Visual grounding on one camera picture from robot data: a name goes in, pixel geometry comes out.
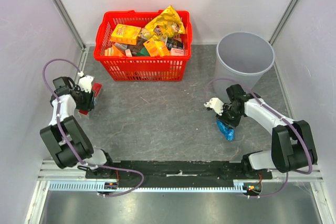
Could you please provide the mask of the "long red box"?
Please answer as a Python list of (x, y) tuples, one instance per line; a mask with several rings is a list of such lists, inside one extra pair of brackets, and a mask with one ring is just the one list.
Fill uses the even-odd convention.
[(100, 84), (98, 82), (94, 83), (93, 86), (92, 86), (92, 92), (94, 93), (94, 96), (92, 98), (90, 108), (89, 109), (84, 109), (84, 110), (79, 110), (80, 114), (88, 115), (89, 112), (95, 108), (95, 106), (98, 103), (98, 98), (99, 98), (99, 95), (100, 95), (101, 91), (102, 91), (102, 84)]

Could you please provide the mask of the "blue trash bag roll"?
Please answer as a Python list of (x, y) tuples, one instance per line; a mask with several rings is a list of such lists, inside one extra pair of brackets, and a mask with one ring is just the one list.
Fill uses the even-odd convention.
[(228, 141), (233, 141), (235, 138), (235, 129), (225, 125), (219, 120), (217, 120), (216, 123), (220, 132), (225, 136), (225, 139)]

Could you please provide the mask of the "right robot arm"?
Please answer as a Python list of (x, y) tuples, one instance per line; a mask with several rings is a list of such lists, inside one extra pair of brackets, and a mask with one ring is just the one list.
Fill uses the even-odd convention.
[(261, 169), (276, 169), (281, 173), (311, 174), (317, 163), (317, 151), (309, 123), (296, 121), (270, 107), (259, 95), (247, 93), (238, 85), (227, 88), (229, 102), (212, 98), (221, 131), (229, 135), (242, 117), (251, 118), (271, 136), (271, 149), (247, 154), (240, 166), (241, 174), (254, 178)]

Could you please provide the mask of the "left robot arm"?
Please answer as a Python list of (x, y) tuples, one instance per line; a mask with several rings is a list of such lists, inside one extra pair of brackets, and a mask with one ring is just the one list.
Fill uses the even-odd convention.
[(53, 115), (48, 126), (40, 130), (40, 137), (55, 164), (61, 169), (77, 167), (86, 172), (86, 178), (112, 178), (116, 166), (111, 157), (92, 146), (74, 116), (76, 110), (87, 115), (95, 108), (102, 84), (90, 75), (81, 77), (77, 84), (70, 77), (56, 78), (53, 84)]

